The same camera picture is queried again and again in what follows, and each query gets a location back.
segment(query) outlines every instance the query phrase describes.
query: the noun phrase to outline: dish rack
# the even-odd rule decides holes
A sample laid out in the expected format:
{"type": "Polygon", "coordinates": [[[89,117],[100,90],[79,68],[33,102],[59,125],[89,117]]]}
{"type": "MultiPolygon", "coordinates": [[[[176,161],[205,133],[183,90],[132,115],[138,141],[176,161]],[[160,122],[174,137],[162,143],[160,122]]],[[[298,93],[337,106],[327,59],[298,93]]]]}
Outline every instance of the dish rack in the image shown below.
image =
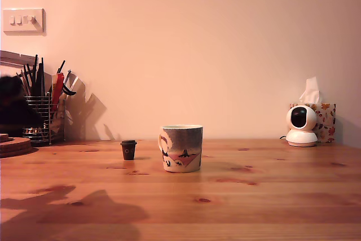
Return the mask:
{"type": "Polygon", "coordinates": [[[43,127],[24,128],[23,137],[30,138],[32,145],[45,146],[65,140],[65,100],[52,104],[51,97],[25,97],[28,105],[41,115],[43,127]]]}

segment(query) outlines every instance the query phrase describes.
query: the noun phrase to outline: cork mat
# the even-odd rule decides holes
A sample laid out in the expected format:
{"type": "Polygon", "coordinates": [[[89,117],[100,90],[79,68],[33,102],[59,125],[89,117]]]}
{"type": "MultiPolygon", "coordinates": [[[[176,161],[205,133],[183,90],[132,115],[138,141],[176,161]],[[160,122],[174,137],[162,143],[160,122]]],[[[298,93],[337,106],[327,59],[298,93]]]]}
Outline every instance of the cork mat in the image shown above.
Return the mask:
{"type": "Polygon", "coordinates": [[[6,142],[6,141],[9,141],[9,136],[8,134],[0,134],[0,143],[1,142],[6,142]]]}
{"type": "Polygon", "coordinates": [[[29,138],[7,138],[7,141],[0,142],[0,158],[24,155],[32,152],[33,148],[29,138]]]}

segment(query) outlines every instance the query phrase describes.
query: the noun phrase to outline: light switch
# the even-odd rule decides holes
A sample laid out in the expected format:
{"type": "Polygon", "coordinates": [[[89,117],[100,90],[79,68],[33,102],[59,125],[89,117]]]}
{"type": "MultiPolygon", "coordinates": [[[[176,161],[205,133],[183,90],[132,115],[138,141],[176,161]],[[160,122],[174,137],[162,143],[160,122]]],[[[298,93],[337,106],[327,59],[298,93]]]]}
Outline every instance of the light switch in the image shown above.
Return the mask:
{"type": "Polygon", "coordinates": [[[16,16],[16,23],[17,23],[18,25],[21,24],[21,15],[17,15],[17,16],[16,16]]]}
{"type": "Polygon", "coordinates": [[[2,31],[5,33],[15,32],[15,35],[23,35],[22,32],[44,32],[44,9],[4,9],[2,14],[2,31]]]}
{"type": "Polygon", "coordinates": [[[28,22],[29,22],[29,24],[34,24],[36,22],[35,16],[29,15],[28,16],[28,22]]]}
{"type": "Polygon", "coordinates": [[[11,15],[11,16],[9,17],[9,24],[15,25],[15,16],[14,16],[14,15],[11,15]]]}

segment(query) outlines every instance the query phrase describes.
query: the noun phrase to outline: security camera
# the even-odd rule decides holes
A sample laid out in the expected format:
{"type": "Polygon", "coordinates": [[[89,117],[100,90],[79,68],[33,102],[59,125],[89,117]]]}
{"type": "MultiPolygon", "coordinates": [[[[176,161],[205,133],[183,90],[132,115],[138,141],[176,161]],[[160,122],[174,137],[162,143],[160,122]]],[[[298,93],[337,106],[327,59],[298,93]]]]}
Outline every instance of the security camera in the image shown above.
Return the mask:
{"type": "Polygon", "coordinates": [[[316,113],[308,106],[295,106],[287,113],[287,124],[290,131],[286,136],[288,144],[297,147],[316,145],[317,136],[312,131],[316,125],[316,113]]]}

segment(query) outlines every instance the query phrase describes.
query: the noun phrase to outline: cup lid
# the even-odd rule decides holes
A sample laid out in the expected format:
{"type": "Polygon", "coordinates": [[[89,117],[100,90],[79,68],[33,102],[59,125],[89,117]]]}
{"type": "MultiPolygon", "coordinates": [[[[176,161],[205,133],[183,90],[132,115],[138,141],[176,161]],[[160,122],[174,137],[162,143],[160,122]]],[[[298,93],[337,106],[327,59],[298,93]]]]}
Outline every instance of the cup lid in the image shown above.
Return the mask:
{"type": "Polygon", "coordinates": [[[120,143],[120,145],[129,145],[129,144],[136,144],[137,142],[136,141],[122,141],[121,143],[120,143]]]}

